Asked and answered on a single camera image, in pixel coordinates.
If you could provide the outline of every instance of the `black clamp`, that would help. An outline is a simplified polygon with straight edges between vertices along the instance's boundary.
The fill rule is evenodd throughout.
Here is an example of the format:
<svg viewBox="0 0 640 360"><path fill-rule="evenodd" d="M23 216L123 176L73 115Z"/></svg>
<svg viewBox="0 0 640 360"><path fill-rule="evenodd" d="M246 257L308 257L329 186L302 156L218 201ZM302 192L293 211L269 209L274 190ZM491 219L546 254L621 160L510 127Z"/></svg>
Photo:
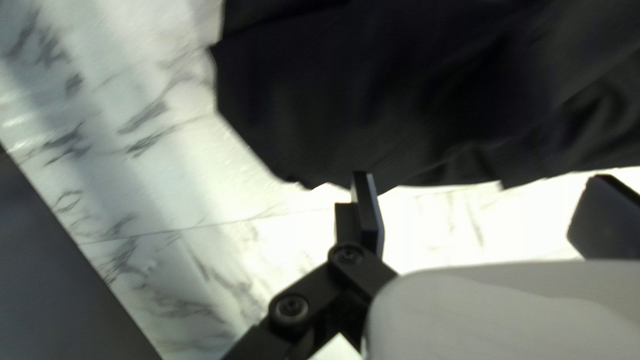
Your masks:
<svg viewBox="0 0 640 360"><path fill-rule="evenodd" d="M223 360L306 360L338 333L360 351L369 305L397 274L381 260L384 228L370 174L353 173L351 201L335 205L327 262L276 295Z"/></svg>

